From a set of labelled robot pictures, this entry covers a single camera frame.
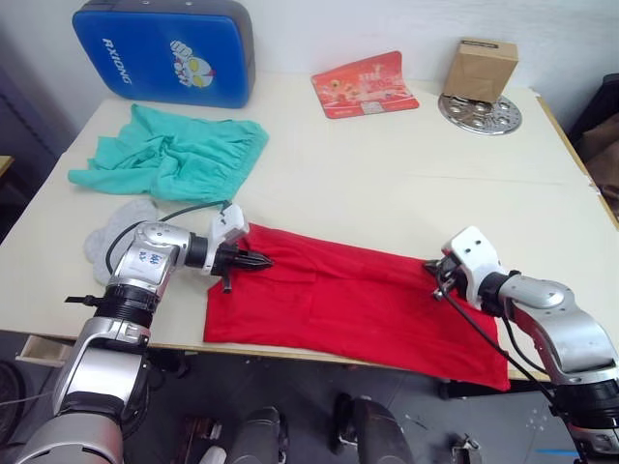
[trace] white wall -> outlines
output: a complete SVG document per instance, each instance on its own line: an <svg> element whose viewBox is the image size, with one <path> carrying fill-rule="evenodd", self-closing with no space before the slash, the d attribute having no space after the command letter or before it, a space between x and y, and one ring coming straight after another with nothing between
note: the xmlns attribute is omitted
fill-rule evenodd
<svg viewBox="0 0 619 464"><path fill-rule="evenodd" d="M71 26L84 0L0 0L0 59L75 134L107 90ZM512 85L531 86L569 128L619 73L617 0L242 0L259 70L316 73L399 49L404 73L443 79L462 36L518 44Z"/></svg>

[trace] metal plate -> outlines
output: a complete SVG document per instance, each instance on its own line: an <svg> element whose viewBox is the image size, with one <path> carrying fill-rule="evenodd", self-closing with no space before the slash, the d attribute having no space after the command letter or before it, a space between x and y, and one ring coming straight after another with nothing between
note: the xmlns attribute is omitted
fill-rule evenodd
<svg viewBox="0 0 619 464"><path fill-rule="evenodd" d="M441 95L438 108L456 126L485 135L513 132L522 121L520 110L503 96L496 103L488 103Z"/></svg>

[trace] cartoon logo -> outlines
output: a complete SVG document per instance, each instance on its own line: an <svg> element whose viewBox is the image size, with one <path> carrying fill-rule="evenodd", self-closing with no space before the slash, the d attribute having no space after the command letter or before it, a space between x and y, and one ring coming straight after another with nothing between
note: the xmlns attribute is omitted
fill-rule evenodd
<svg viewBox="0 0 619 464"><path fill-rule="evenodd" d="M170 48L174 54L174 72L181 84L198 88L211 85L215 70L206 60L193 56L193 50L181 41L171 42Z"/></svg>

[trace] red card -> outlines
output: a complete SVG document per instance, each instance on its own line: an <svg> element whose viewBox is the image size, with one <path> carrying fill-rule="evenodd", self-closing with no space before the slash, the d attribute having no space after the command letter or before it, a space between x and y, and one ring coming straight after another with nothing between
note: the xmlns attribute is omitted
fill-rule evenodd
<svg viewBox="0 0 619 464"><path fill-rule="evenodd" d="M419 102L402 80L402 55L372 56L311 78L328 118L413 109Z"/></svg>

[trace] wire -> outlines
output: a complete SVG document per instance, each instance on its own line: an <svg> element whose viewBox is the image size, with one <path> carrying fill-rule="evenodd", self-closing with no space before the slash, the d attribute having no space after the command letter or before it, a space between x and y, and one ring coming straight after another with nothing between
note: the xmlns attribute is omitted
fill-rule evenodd
<svg viewBox="0 0 619 464"><path fill-rule="evenodd" d="M449 294L449 292L445 289L445 285L443 284L443 281L441 280L441 275L442 275L442 269L439 266L437 269L437 273L436 273L436 283L438 284L438 289L440 290L440 292L443 294L443 298L445 298L445 300L447 300L447 302L454 307L454 309L460 314L460 316L462 316L464 319L466 319L466 322L468 322L473 329L475 329L475 331L482 336L482 338L490 345L492 346L492 348L494 348L503 358L505 358L508 362L510 362L511 365L513 365L517 370L520 371L520 373L522 375L524 375L529 381L533 382L533 384L538 388L538 390L540 392L542 392L542 394L545 396L545 398L548 400L548 402L554 406L554 396L552 396L552 393L550 393L550 391L544 386L542 385L542 383L536 379L535 377L533 377L524 367L522 367L522 365L520 365L520 363L518 361L516 361L514 358L512 358L510 356L509 353L507 353L506 351L504 351L499 345L498 343L496 343L492 338L490 338L490 335L488 335L486 333L486 331L484 331L484 329L482 329L477 322L475 322L473 320L473 318L458 304L458 302L456 300L454 300L454 298L452 298L452 296Z"/></svg>
<svg viewBox="0 0 619 464"><path fill-rule="evenodd" d="M49 372L47 372L47 375L45 376L45 379L43 380L43 383L39 387L39 391L37 392L37 394L42 394L43 393L43 390L45 390L45 386L47 385L47 382L51 378L51 374L54 373L54 370L56 370L56 369L54 369L53 367L49 368ZM32 413L32 410L35 409L36 405L37 405L37 401L33 402L30 405L30 407L26 410L26 412L23 413L23 415L21 416L20 421L23 421L24 419L26 419L28 417L28 415L30 415L30 413Z"/></svg>
<svg viewBox="0 0 619 464"><path fill-rule="evenodd" d="M183 210L179 210L175 213L172 213L171 215L167 215L166 217L162 217L161 219L159 219L159 221L166 222L167 220L176 218L177 216L183 215L184 213L189 213L191 211L201 210L204 208L211 208L212 206L218 206L218 205L224 205L224 207L226 207L229 204L230 202L228 200L218 200L218 201L210 201L208 203L200 203L199 205L189 206L189 208L185 208ZM134 230L142 222L144 221L141 220L139 222L135 222L129 227L127 227L120 234L118 234L118 236L116 236L116 238L109 245L109 248L107 249L107 253L105 254L105 266L107 267L107 271L111 275L114 274L114 269L112 268L112 263L111 263L112 251L114 251L114 249L116 248L118 243L123 239L123 237L125 237L129 232Z"/></svg>
<svg viewBox="0 0 619 464"><path fill-rule="evenodd" d="M520 357L531 367L547 375L548 373L545 371L543 367L535 364L524 353L522 353L522 350L520 350L520 347L516 343L516 338L514 337L514 331L512 330L512 324L510 324L510 321L508 320L508 318L506 316L503 316L501 319L503 319L503 324L505 325L505 330L507 331L507 335L509 336L510 341L512 342L512 346L514 346L514 349L520 355Z"/></svg>
<svg viewBox="0 0 619 464"><path fill-rule="evenodd" d="M4 403L0 403L0 407L9 406L10 404L23 403L24 401L30 401L31 399L42 398L52 393L53 391L46 391L45 393L33 394L32 396L26 396L25 398L21 398L21 399L13 399L11 401L5 401Z"/></svg>

